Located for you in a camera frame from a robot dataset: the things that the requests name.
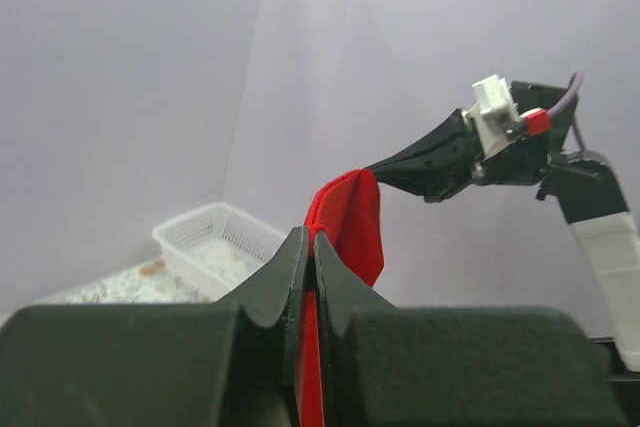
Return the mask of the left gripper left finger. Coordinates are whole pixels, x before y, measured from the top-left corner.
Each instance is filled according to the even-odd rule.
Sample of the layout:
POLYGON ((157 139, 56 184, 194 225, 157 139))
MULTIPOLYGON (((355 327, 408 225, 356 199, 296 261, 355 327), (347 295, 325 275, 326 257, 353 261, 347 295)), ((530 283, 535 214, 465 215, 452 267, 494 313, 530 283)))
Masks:
POLYGON ((34 305, 1 329, 5 426, 296 426, 309 232, 202 304, 34 305))

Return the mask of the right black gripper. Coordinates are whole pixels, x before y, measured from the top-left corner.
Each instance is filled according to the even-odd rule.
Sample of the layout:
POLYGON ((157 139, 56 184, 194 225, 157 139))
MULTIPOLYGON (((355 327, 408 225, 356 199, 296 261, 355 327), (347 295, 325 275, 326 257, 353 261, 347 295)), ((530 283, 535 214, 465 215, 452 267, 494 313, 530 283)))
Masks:
POLYGON ((472 183, 467 171, 425 170, 429 162, 458 163, 477 144, 478 185, 533 186, 541 182, 547 166, 550 131, 530 136, 524 117, 506 112, 482 114, 455 109, 442 123, 410 146, 369 166, 379 183, 425 203, 441 203, 472 183))

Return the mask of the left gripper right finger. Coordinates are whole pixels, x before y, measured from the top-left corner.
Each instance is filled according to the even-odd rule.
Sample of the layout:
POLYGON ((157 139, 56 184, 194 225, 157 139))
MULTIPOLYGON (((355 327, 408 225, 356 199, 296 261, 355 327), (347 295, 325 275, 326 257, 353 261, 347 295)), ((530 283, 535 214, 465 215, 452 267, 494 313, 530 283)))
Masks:
POLYGON ((392 305, 314 241, 329 426, 625 426, 605 357, 548 307, 392 305))

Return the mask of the red t shirt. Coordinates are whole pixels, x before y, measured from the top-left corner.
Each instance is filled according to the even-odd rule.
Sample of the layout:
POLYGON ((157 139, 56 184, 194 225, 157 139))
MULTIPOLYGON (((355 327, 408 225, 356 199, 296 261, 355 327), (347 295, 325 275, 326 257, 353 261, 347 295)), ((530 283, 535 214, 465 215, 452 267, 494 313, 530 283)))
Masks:
MULTIPOLYGON (((384 256, 380 190, 372 170, 352 170, 325 184, 316 193, 304 225, 312 235, 325 232, 342 262, 365 284, 375 284, 384 267, 384 256)), ((318 325, 313 292, 306 296, 303 327, 301 425, 322 426, 318 325)))

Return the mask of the white plastic basket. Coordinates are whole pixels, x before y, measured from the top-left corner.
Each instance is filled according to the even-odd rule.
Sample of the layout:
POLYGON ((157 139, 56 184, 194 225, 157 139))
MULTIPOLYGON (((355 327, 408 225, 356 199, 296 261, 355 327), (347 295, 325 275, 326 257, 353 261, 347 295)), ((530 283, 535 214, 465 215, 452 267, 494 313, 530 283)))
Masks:
POLYGON ((152 231, 166 268, 200 297, 216 301, 276 253, 285 235, 224 202, 173 217, 152 231))

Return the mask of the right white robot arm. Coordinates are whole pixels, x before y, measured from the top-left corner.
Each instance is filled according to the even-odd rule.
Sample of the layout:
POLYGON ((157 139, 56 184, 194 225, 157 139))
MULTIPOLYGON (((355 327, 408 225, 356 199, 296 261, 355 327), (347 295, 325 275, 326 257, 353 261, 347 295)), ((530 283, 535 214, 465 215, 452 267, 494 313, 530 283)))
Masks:
POLYGON ((371 165, 386 185, 440 203, 468 186, 535 186, 557 199, 597 282, 624 366, 639 369, 639 232, 608 160, 585 148, 568 153, 578 134, 575 111, 583 77, 565 88, 507 81, 476 82, 474 104, 400 152, 371 165))

